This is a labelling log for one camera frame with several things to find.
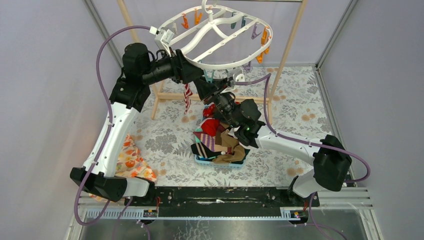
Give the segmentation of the red white striped sock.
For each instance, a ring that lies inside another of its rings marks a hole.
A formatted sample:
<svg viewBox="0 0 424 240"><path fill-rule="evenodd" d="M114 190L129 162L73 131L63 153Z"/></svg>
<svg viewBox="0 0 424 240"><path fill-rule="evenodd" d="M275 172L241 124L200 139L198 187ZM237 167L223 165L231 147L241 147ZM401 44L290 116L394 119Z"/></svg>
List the red white striped sock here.
<svg viewBox="0 0 424 240"><path fill-rule="evenodd" d="M184 97L184 103L185 103L185 109L184 109L184 114L187 114L190 106L191 106L191 96L193 95L193 92L190 88L189 84L185 84L184 85L184 93L183 93L183 97Z"/></svg>

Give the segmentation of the white oval clip hanger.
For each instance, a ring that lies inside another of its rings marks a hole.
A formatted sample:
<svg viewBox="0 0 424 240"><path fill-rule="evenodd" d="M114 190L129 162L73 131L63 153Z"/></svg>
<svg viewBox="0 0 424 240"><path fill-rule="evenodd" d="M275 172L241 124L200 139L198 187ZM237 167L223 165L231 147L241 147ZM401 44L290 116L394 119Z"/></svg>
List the white oval clip hanger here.
<svg viewBox="0 0 424 240"><path fill-rule="evenodd" d="M207 5L212 5L214 1L207 1ZM194 12L190 12L186 15L189 27L192 28L195 23L195 17ZM207 14L203 12L201 16L201 20L207 19ZM232 17L232 14L230 12L227 12L223 16L224 18ZM183 19L178 19L176 24L176 31L177 34L181 34L185 32L185 28L182 26ZM234 33L235 31L239 30L243 24L249 24L250 19L241 19L236 24L230 25L230 24L222 24L219 26L219 28L224 32L226 35L230 35ZM235 61L239 61L241 59L244 59L251 53L255 52L261 47L261 33L264 31L264 26L258 24L255 30L256 34L259 34L259 36L256 36L255 39L252 39L252 35L255 35L253 33L253 27L250 28L248 31L243 32L240 34L236 39L231 40L228 42L225 46L220 47L217 51L215 51L213 54L207 56L204 58L201 63L205 64L227 64L227 63L233 63ZM197 32L193 32L189 36L185 37L184 39L180 40L176 44L174 44L171 47L171 51L174 52L177 49L182 50L182 48L191 41L191 39L196 35ZM222 40L221 37L219 37L215 31L211 30L209 31L204 38L202 39L201 43L198 44L191 52L189 52L186 56L186 58L194 59L200 54L207 51L209 48L213 47L215 44L219 43Z"/></svg>

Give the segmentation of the tan brown sock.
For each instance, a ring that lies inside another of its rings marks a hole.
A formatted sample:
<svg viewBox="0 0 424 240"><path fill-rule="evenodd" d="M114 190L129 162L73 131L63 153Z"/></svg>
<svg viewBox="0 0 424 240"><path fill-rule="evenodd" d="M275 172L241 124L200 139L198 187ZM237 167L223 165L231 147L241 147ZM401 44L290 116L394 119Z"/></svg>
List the tan brown sock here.
<svg viewBox="0 0 424 240"><path fill-rule="evenodd" d="M219 155L212 161L215 164L230 164L234 162L241 162L246 157L246 150L240 145L237 138L229 135L230 131L227 129L224 132L217 132L215 136L215 142L226 147L225 154Z"/></svg>

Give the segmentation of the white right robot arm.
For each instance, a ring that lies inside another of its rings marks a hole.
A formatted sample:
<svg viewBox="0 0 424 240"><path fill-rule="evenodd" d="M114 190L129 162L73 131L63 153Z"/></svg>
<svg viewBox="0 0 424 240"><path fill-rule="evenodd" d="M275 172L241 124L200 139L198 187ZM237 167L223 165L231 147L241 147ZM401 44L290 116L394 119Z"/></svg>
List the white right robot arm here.
<svg viewBox="0 0 424 240"><path fill-rule="evenodd" d="M292 180L286 193L293 206L301 205L314 192L342 189L352 158L337 137L308 138L273 129L267 116L264 121L259 119L262 114L253 99L236 103L234 95L224 91L232 83L232 78L207 82L203 76L194 81L203 103L215 105L214 118L220 124L215 130L216 144L224 146L235 140L243 149L274 150L311 165L312 170Z"/></svg>

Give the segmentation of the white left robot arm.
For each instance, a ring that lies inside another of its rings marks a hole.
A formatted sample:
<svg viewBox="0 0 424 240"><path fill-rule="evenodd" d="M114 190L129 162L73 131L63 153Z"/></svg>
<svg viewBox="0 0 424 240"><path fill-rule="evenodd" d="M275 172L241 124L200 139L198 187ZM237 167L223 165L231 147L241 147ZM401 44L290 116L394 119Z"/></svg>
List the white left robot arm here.
<svg viewBox="0 0 424 240"><path fill-rule="evenodd" d="M144 206L152 204L153 183L144 177L116 176L119 154L134 119L151 94L150 85L171 79L188 84L203 76L204 71L190 63L177 49L152 53L143 43L125 47L123 68L112 93L106 96L107 116L92 153L82 167L74 167L70 178L78 192L93 194L109 201L136 197Z"/></svg>

